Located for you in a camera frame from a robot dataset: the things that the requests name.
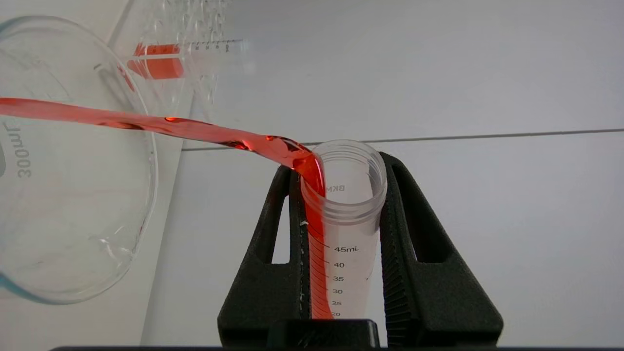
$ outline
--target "black plastic stand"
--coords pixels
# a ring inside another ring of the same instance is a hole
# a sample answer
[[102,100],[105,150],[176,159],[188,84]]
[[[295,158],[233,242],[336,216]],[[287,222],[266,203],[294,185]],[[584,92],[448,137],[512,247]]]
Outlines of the black plastic stand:
[[[398,159],[383,153],[382,157],[388,175],[380,224],[388,345],[494,345],[503,326],[498,311],[456,251],[409,171]],[[224,346],[264,346],[275,323],[291,320],[291,325],[301,326],[297,320],[310,318],[308,233],[306,226],[300,225],[305,220],[305,208],[299,189],[299,177],[293,171],[278,169],[251,244],[219,314]],[[271,264],[287,195],[290,261]],[[310,330],[328,325],[320,326],[322,323],[308,321],[305,325]],[[349,322],[337,320],[331,325],[340,323]],[[279,341],[275,335],[286,338],[284,333],[271,332],[273,345],[297,344],[292,337]],[[317,345],[348,347],[361,341],[355,335],[352,340],[330,339],[333,341]]]
[[282,320],[269,329],[266,346],[269,349],[375,349],[379,347],[379,336],[372,320]]

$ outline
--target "red liquid stream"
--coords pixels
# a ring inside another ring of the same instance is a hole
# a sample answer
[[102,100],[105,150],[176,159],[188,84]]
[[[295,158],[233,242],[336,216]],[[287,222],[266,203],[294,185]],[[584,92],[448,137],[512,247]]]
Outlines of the red liquid stream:
[[[320,195],[325,196],[323,166],[307,147],[280,136],[266,136],[191,119],[154,117],[119,111],[90,109],[58,102],[0,97],[0,115],[46,121],[77,122],[120,129],[138,129],[168,136],[212,142],[254,152],[293,169]],[[312,318],[331,319],[324,265],[324,230],[321,214],[306,204],[310,243]]]

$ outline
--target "red liquid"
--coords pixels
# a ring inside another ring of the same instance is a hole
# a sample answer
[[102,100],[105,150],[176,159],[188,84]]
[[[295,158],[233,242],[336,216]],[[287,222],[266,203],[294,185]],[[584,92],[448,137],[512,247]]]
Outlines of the red liquid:
[[[134,51],[134,56],[167,55],[180,53],[180,47],[176,44],[148,45],[139,43]],[[128,68],[146,79],[174,79],[184,75],[184,68],[180,59],[137,59],[127,62]]]
[[[47,121],[77,122],[120,129],[138,129],[168,136],[212,142],[254,152],[295,170],[325,197],[323,166],[307,147],[291,139],[264,136],[177,117],[154,117],[127,112],[90,109],[32,99],[0,97],[0,115]],[[306,204],[310,235],[310,293],[312,318],[332,318],[327,301],[324,230],[321,214]]]

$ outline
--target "white surface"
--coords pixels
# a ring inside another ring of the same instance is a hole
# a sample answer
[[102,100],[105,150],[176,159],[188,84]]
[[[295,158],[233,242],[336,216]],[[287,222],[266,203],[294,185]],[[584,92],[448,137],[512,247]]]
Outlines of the white surface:
[[[624,133],[373,144],[408,166],[500,310],[499,345],[596,347],[624,347],[622,145]],[[275,170],[242,151],[182,154],[143,343],[220,343]],[[383,340],[379,273],[368,314]]]
[[220,77],[217,124],[300,142],[624,127],[623,1],[233,1],[226,14],[256,73]]
[[0,22],[18,16],[63,17],[108,41],[128,0],[2,0]]
[[91,300],[43,305],[3,295],[0,350],[48,351],[62,345],[138,345],[167,219],[182,141],[157,136],[159,187],[139,254],[126,276]]

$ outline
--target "transparent glass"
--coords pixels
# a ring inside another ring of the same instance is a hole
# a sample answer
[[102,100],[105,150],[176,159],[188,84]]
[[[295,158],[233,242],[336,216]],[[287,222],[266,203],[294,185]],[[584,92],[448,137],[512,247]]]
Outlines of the transparent glass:
[[[0,24],[0,96],[146,114],[123,67],[70,21]],[[113,286],[152,210],[153,135],[0,116],[0,146],[0,285],[53,304]]]
[[[307,209],[321,214],[324,230],[324,262],[314,262],[320,259],[311,252],[311,267],[325,267],[331,315],[361,318],[379,242],[379,214],[386,200],[386,167],[381,155],[361,142],[329,141],[314,152],[323,162],[326,196],[320,197],[302,182]],[[315,304],[323,302],[312,296],[314,310]]]
[[115,51],[142,88],[149,108],[157,107],[151,114],[188,114],[184,111],[191,88],[193,118],[218,122],[213,104],[217,82],[240,80],[240,73],[253,73],[247,45],[223,36],[228,3],[230,0],[150,0],[130,8],[127,18],[132,20],[120,28]]

